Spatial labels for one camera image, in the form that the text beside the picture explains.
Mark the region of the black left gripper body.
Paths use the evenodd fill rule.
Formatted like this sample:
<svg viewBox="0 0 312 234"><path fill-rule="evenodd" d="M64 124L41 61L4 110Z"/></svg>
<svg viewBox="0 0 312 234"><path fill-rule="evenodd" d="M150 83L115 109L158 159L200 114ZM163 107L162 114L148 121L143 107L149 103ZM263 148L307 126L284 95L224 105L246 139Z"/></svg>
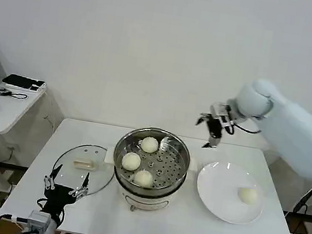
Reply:
<svg viewBox="0 0 312 234"><path fill-rule="evenodd" d="M70 192L72 188L57 184L54 185L54 189L46 189L44 194L47 200L42 211L59 217L66 205L76 202L76 197Z"/></svg>

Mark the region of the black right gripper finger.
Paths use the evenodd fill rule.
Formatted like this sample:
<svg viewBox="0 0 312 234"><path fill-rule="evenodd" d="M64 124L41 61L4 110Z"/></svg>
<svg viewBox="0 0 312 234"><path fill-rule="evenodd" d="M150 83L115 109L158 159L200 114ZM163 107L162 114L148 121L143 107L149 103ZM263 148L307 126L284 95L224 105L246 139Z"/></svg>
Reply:
<svg viewBox="0 0 312 234"><path fill-rule="evenodd" d="M202 148L216 148L220 143L220 137L209 136L207 143L205 143Z"/></svg>
<svg viewBox="0 0 312 234"><path fill-rule="evenodd" d="M205 123L207 127L210 127L210 123L212 120L212 116L209 113L201 113L199 115L199 118L196 121L196 125L200 125L202 123Z"/></svg>

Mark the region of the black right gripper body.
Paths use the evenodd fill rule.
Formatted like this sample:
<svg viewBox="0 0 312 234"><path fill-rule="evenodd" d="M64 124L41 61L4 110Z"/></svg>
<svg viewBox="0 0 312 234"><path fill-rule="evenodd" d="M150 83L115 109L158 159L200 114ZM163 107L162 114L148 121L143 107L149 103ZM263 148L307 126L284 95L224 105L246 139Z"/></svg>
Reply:
<svg viewBox="0 0 312 234"><path fill-rule="evenodd" d="M211 138L222 138L222 125L218 118L213 118L212 116L209 116L207 119L207 126Z"/></svg>

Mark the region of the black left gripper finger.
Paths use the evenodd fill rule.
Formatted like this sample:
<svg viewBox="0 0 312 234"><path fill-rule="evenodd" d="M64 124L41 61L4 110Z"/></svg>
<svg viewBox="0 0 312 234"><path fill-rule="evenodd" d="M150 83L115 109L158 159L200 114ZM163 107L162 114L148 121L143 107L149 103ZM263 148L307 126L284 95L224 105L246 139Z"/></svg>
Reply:
<svg viewBox="0 0 312 234"><path fill-rule="evenodd" d="M77 187L76 189L72 190L69 192L69 195L72 197L75 197L76 200L79 200L83 198L84 196L88 195L89 192L89 178L90 178L90 173L87 173L84 181L82 182L81 186Z"/></svg>
<svg viewBox="0 0 312 234"><path fill-rule="evenodd" d="M49 175L45 175L43 178L45 189L55 189L55 178L58 175L60 169L62 168L62 164L58 165L56 168L52 170Z"/></svg>

